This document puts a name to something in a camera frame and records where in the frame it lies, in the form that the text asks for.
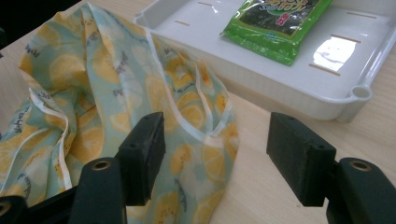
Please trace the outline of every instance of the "seaweed snack package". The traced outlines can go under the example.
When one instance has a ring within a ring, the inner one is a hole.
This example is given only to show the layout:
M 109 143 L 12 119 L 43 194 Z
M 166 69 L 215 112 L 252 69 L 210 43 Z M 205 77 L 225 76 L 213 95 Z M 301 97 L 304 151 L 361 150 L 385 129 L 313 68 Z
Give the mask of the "seaweed snack package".
M 142 117 L 162 111 L 163 163 L 151 200 L 128 207 L 128 222 L 208 222 L 238 134 L 229 94 L 205 62 L 87 4 L 40 26 L 20 69 L 30 99 L 0 141 L 1 196 L 32 206 L 76 186 L 84 164 L 114 157 Z
M 224 34 L 235 43 L 292 65 L 301 42 L 332 0 L 247 0 Z

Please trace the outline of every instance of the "yellow patterned fabric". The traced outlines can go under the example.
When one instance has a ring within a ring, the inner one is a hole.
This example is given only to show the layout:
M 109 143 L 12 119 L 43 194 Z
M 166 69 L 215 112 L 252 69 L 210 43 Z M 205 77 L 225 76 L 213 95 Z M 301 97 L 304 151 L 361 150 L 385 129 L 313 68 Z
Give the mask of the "yellow patterned fabric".
M 0 141 L 1 195 L 29 205 L 114 157 L 145 115 L 162 111 L 166 153 L 151 200 L 129 223 L 207 223 L 230 179 L 238 134 L 228 92 L 205 62 L 109 11 L 57 13 L 26 46 L 30 99 Z

